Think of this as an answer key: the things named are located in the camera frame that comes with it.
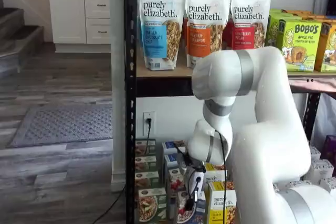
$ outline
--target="purely elizabeth granola bag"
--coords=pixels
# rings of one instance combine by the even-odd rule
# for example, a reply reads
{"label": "purely elizabeth granola bag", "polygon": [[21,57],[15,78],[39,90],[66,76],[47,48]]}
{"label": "purely elizabeth granola bag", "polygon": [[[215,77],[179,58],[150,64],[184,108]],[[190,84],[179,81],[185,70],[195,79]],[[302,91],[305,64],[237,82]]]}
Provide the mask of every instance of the purely elizabeth granola bag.
{"label": "purely elizabeth granola bag", "polygon": [[173,70],[176,67],[184,2],[185,0],[140,0],[144,60],[150,70]]}
{"label": "purely elizabeth granola bag", "polygon": [[270,2],[271,0],[232,0],[232,49],[264,46]]}
{"label": "purely elizabeth granola bag", "polygon": [[187,64],[194,68],[199,59],[221,51],[230,0],[186,0],[185,10],[188,17]]}

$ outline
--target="gray rug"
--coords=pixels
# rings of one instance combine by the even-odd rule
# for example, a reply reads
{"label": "gray rug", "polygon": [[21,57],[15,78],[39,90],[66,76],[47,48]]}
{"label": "gray rug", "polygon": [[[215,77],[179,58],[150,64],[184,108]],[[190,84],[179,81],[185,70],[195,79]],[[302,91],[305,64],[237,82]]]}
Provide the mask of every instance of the gray rug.
{"label": "gray rug", "polygon": [[112,104],[47,105],[31,108],[8,147],[112,138]]}

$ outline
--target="stair step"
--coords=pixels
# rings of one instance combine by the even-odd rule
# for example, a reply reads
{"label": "stair step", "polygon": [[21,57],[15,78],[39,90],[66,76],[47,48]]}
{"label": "stair step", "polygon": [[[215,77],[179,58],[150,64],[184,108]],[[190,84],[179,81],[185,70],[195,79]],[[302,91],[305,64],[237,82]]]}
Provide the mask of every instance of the stair step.
{"label": "stair step", "polygon": [[0,9],[0,41],[9,38],[23,25],[23,10],[17,8]]}
{"label": "stair step", "polygon": [[43,43],[43,27],[23,26],[4,41],[12,44],[0,51],[0,78],[20,71],[29,56],[39,49]]}

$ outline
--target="bobo's box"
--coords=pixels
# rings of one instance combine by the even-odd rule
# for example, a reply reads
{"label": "bobo's box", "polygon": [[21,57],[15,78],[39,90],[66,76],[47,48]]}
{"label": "bobo's box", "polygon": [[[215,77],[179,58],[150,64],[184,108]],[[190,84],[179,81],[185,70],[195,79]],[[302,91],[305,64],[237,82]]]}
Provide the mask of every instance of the bobo's box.
{"label": "bobo's box", "polygon": [[320,32],[321,23],[317,21],[280,20],[277,47],[288,71],[313,72]]}

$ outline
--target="white box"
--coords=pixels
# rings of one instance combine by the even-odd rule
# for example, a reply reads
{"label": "white box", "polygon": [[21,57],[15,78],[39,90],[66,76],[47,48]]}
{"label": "white box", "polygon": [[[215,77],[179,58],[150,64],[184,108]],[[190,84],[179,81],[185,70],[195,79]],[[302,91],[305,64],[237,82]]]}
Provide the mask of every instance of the white box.
{"label": "white box", "polygon": [[180,169],[169,169],[168,170],[169,178],[168,178],[168,219],[173,219],[176,214],[176,196],[177,191],[182,190],[184,188],[183,183],[183,175],[180,172]]}
{"label": "white box", "polygon": [[[209,184],[209,199],[207,223],[223,223],[223,201],[224,201],[224,182],[213,182]],[[237,196],[233,182],[226,182],[226,202],[225,216],[226,224],[233,224],[235,218]]]}
{"label": "white box", "polygon": [[208,184],[216,181],[225,181],[224,166],[214,166],[212,164],[205,164],[206,173],[204,174],[202,191],[207,193]]}
{"label": "white box", "polygon": [[311,160],[320,160],[321,153],[314,146],[310,147]]}
{"label": "white box", "polygon": [[320,186],[327,190],[330,195],[336,199],[336,178],[323,178],[321,179]]}
{"label": "white box", "polygon": [[309,171],[304,176],[304,179],[310,180],[314,185],[319,185],[321,179],[331,178],[333,171],[334,167],[328,160],[312,160]]}

